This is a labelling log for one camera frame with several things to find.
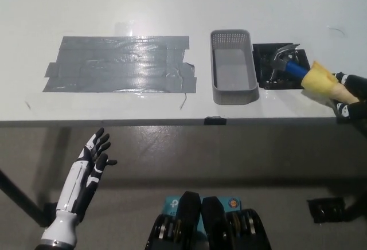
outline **hammer head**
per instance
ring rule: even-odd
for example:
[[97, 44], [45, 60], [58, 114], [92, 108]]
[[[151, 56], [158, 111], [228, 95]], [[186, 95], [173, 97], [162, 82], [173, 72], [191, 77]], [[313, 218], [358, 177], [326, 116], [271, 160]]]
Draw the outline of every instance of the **hammer head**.
[[285, 53], [289, 53], [292, 50], [295, 50], [296, 47], [299, 46], [299, 44], [292, 44], [292, 45], [286, 45], [282, 48], [279, 48], [273, 56], [271, 56], [270, 64], [273, 67], [273, 69], [279, 70], [279, 71], [285, 71], [287, 61], [283, 58], [281, 58]]

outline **white robotic hand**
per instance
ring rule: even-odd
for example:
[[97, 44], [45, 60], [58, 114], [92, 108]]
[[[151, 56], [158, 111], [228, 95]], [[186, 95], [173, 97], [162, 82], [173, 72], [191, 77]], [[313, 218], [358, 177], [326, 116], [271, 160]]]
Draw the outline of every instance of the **white robotic hand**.
[[110, 135], [102, 137], [103, 133], [101, 128], [93, 134], [73, 163], [57, 203], [56, 219], [42, 235], [42, 247], [74, 249], [77, 241], [75, 227], [83, 220], [105, 167], [117, 164], [103, 153], [111, 145], [108, 142]]

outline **gray plastic basket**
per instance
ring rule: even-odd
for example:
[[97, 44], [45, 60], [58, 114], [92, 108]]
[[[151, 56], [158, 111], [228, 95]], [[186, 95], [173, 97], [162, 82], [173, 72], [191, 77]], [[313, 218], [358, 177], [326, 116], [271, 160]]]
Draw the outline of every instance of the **gray plastic basket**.
[[219, 105], [245, 105], [259, 98], [250, 34], [215, 30], [210, 35], [213, 99]]

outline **yellow object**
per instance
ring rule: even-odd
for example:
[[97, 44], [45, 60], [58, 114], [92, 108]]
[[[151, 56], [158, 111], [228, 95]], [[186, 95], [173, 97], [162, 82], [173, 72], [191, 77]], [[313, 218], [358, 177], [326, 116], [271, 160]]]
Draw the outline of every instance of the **yellow object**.
[[354, 97], [338, 79], [318, 62], [314, 62], [311, 70], [301, 82], [306, 90], [335, 99], [345, 104], [353, 104], [359, 100]]
[[322, 73], [325, 73], [327, 75], [327, 78], [330, 81], [335, 81], [336, 83], [339, 83], [338, 79], [332, 73], [330, 73], [330, 71], [324, 68], [323, 65], [319, 64], [318, 61], [314, 61], [312, 68], [317, 69], [318, 71], [321, 71]]

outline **white tabletop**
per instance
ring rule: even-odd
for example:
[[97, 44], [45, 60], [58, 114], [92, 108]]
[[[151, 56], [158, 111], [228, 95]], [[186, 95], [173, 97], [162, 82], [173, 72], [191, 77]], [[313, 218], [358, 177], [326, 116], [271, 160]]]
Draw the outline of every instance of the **white tabletop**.
[[[210, 33], [247, 29], [253, 43], [294, 42], [331, 71], [367, 76], [367, 0], [0, 0], [0, 123], [232, 123], [328, 118], [300, 90], [265, 91], [246, 106], [213, 102]], [[43, 93], [63, 36], [189, 36], [197, 93]]]

